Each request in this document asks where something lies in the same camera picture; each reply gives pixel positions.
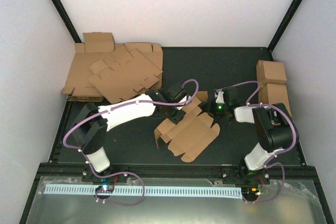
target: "purple cable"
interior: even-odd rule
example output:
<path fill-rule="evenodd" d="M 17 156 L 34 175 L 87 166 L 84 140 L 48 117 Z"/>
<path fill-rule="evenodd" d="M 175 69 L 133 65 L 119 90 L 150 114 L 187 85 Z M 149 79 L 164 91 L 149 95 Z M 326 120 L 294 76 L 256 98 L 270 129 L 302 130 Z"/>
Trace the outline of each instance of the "purple cable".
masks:
<path fill-rule="evenodd" d="M 156 105 L 164 105 L 164 106 L 184 106 L 186 104 L 188 104 L 189 102 L 191 102 L 194 97 L 197 95 L 197 92 L 198 92 L 198 82 L 195 80 L 195 79 L 189 79 L 187 81 L 185 81 L 183 84 L 182 84 L 182 88 L 189 82 L 194 82 L 196 84 L 196 89 L 195 89 L 195 92 L 193 93 L 193 95 L 188 98 L 186 101 L 184 102 L 177 102 L 177 103 L 166 103 L 166 102 L 154 102 L 154 101 L 147 101 L 147 100 L 139 100 L 139 101 L 132 101 L 132 102 L 127 102 L 127 103 L 124 103 L 124 104 L 120 104 L 120 105 L 117 105 L 115 107 L 113 107 L 110 111 L 113 111 L 113 110 L 116 110 L 116 109 L 119 109 L 121 107 L 124 107 L 124 106 L 127 106 L 127 105 L 131 105 L 131 104 L 135 104 L 135 103 L 152 103 L 152 104 L 156 104 Z M 80 150 L 80 147 L 78 146 L 74 146 L 74 145 L 69 145 L 67 144 L 67 139 L 68 137 L 76 130 L 78 129 L 79 127 L 81 127 L 83 124 L 85 124 L 86 122 L 92 120 L 93 118 L 96 118 L 100 115 L 103 115 L 105 113 L 107 113 L 108 110 L 104 110 L 102 112 L 99 112 L 99 113 L 96 113 L 92 116 L 89 116 L 88 118 L 85 118 L 84 120 L 82 120 L 81 122 L 79 122 L 78 124 L 76 124 L 73 128 L 71 128 L 67 134 L 65 134 L 64 138 L 63 138 L 63 145 L 67 148 L 74 148 L 74 149 L 78 149 Z M 87 162 L 90 162 L 88 157 L 83 154 L 84 158 L 87 160 Z M 94 174 L 97 178 L 109 178 L 109 177 L 113 177 L 113 176 L 118 176 L 118 175 L 122 175 L 122 174 L 129 174 L 129 175 L 132 175 L 134 177 L 136 177 L 137 179 L 139 179 L 141 185 L 142 185 L 142 188 L 143 188 L 143 192 L 142 192 L 142 195 L 141 195 L 141 198 L 135 202 L 135 203 L 132 203 L 132 204 L 125 204 L 125 203 L 120 203 L 120 202 L 117 202 L 117 201 L 114 201 L 114 200 L 102 200 L 102 199 L 99 199 L 97 194 L 96 194 L 96 199 L 97 200 L 101 200 L 101 201 L 104 201 L 104 202 L 109 202 L 109 203 L 113 203 L 113 204 L 116 204 L 116 205 L 119 205 L 119 206 L 136 206 L 138 204 L 140 204 L 142 201 L 144 201 L 144 194 L 145 194 L 145 184 L 143 182 L 143 180 L 135 173 L 131 173 L 131 172 L 119 172 L 119 173 L 113 173 L 113 174 L 110 174 L 110 175 L 107 175 L 107 176 L 100 176 L 96 173 L 95 169 L 93 168 L 93 166 L 91 165 L 91 163 L 88 163 L 89 166 L 90 166 L 90 169 L 92 171 L 92 174 Z"/>
<path fill-rule="evenodd" d="M 279 163 L 279 162 L 276 162 L 276 163 L 274 163 L 274 164 L 271 164 L 271 165 L 266 166 L 266 169 L 272 168 L 273 166 L 280 166 L 280 167 L 281 167 L 281 170 L 282 170 L 282 185 L 281 185 L 281 187 L 280 187 L 280 191 L 279 191 L 279 193 L 278 193 L 276 196 L 274 196 L 272 199 L 268 199 L 268 200 L 265 200 L 265 201 L 262 201 L 262 202 L 258 202 L 258 201 L 248 201 L 247 199 L 245 199 L 244 196 L 242 196 L 242 197 L 243 197 L 243 201 L 245 201 L 245 203 L 264 204 L 264 203 L 269 203 L 269 202 L 271 202 L 271 201 L 273 201 L 273 200 L 276 200 L 276 199 L 280 196 L 280 194 L 282 193 L 282 190 L 283 190 L 283 188 L 284 188 L 283 186 L 285 185 L 285 169 L 284 169 L 284 166 L 282 165 L 282 163 Z"/>
<path fill-rule="evenodd" d="M 232 87 L 237 87 L 237 86 L 241 86 L 241 85 L 245 85 L 245 84 L 250 84 L 250 83 L 256 83 L 258 85 L 256 91 L 254 91 L 252 93 L 252 95 L 249 96 L 249 98 L 247 98 L 246 100 L 246 104 L 250 102 L 250 100 L 252 99 L 252 97 L 255 96 L 255 94 L 259 91 L 259 89 L 261 88 L 261 84 L 259 81 L 244 81 L 244 82 L 241 82 L 241 83 L 238 83 L 238 84 L 234 84 L 232 86 L 228 86 L 228 87 L 224 87 L 224 88 L 232 88 Z"/>

